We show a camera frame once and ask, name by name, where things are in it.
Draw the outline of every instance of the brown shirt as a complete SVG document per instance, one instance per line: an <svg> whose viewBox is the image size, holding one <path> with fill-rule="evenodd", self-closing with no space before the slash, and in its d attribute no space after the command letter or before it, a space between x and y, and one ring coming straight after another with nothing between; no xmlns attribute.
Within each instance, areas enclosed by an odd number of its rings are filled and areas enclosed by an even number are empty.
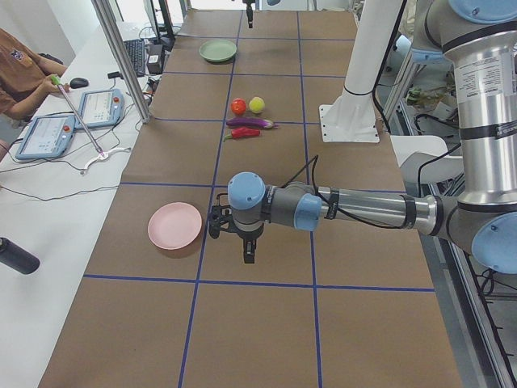
<svg viewBox="0 0 517 388"><path fill-rule="evenodd" d="M0 28L0 113L27 98L45 78L40 56Z"/></svg>

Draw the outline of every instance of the white table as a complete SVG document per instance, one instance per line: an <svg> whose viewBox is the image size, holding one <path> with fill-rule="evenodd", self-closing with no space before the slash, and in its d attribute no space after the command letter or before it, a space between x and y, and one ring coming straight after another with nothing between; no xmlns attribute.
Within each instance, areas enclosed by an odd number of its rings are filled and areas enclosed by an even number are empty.
<svg viewBox="0 0 517 388"><path fill-rule="evenodd" d="M123 39L135 39L141 26L122 23ZM87 78L90 85L72 90L70 98L78 106L83 91L108 89L113 80L107 73L118 71L102 29L99 27L61 78ZM147 78L139 78L142 86ZM116 87L125 95L125 106L132 99L125 94L125 82L117 78ZM67 112L62 97L49 96L36 116ZM134 145L140 117L131 109L115 133L120 146ZM96 130L94 135L105 133ZM89 143L85 133L76 133L70 151ZM116 144L109 133L99 140L105 150ZM18 145L13 146L14 154ZM64 160L83 168L96 156L92 144ZM27 194L49 198L81 190L116 186L130 153L113 154L97 162L86 175L64 163L46 162L41 166L0 173L0 186ZM0 171L20 167L6 156ZM82 274L95 246L104 218L116 193L115 189L72 196L64 200L42 202L13 194L0 188L0 236L10 239L40 259L34 273L22 275L0 264L0 386L34 388L38 386L65 322Z"/></svg>

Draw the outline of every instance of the person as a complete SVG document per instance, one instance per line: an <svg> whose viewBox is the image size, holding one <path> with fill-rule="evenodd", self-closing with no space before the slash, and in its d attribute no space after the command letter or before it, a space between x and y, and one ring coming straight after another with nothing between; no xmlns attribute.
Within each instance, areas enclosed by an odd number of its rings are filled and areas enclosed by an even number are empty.
<svg viewBox="0 0 517 388"><path fill-rule="evenodd" d="M49 94L59 93L50 77L65 70L0 28L0 114L14 120L33 115Z"/></svg>

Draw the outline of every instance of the red chili pepper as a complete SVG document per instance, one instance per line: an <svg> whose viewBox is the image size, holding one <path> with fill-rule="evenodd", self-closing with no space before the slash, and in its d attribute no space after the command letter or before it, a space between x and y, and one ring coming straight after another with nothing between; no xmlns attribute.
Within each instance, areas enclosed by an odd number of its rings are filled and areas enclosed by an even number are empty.
<svg viewBox="0 0 517 388"><path fill-rule="evenodd" d="M240 127L232 129L230 135L226 135L223 141L227 141L228 139L241 139L243 137L255 137L260 136L260 129L252 129L247 127Z"/></svg>

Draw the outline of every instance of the metal pole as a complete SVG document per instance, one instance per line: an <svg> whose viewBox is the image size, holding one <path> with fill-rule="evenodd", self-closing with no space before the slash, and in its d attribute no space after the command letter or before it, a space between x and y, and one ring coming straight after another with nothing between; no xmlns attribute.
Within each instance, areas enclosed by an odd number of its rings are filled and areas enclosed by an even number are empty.
<svg viewBox="0 0 517 388"><path fill-rule="evenodd" d="M181 13L183 15L183 18L185 19L185 16L187 16L188 10L192 8L190 0L179 0L179 6L181 6Z"/></svg>
<svg viewBox="0 0 517 388"><path fill-rule="evenodd" d="M95 12L97 13L100 25L104 30L104 35L110 45L113 57L115 57L120 72L124 76L124 80L129 89L129 94L137 106L142 123L145 124L149 122L150 119L149 107L144 100L135 71L129 62L129 57L126 52L124 42L122 41L122 36L120 36L119 28L116 25L113 10L111 9L108 0L91 0L91 2L95 8Z"/></svg>
<svg viewBox="0 0 517 388"><path fill-rule="evenodd" d="M79 114L78 110L75 108L74 106L74 103L72 103L72 101L70 100L70 97L66 94L66 91L65 89L63 89L63 86L61 84L57 85L57 88L59 89L59 91L61 92L61 94L63 95L63 97L65 97L65 100L66 102L68 103L68 105L70 106L70 109L72 109L72 112L74 113L74 115L77 117L77 119L79 120L79 123L81 123L82 125L82 128L85 130L86 132L86 135L88 135L88 137L90 138L90 141L92 142L92 144L94 145L95 147L95 150L99 153L99 154L104 154L104 150L102 149L102 147L99 145L99 143L95 140L94 136L91 134L90 132L90 129L88 128L88 125L86 125L86 123L84 122L84 120L82 119L81 115Z"/></svg>
<svg viewBox="0 0 517 388"><path fill-rule="evenodd" d="M400 100L407 93L411 83L414 81L414 76L422 68L422 65L413 62L411 50L404 57L401 69L398 72L395 85L389 93L385 104L385 116L388 121L391 120Z"/></svg>

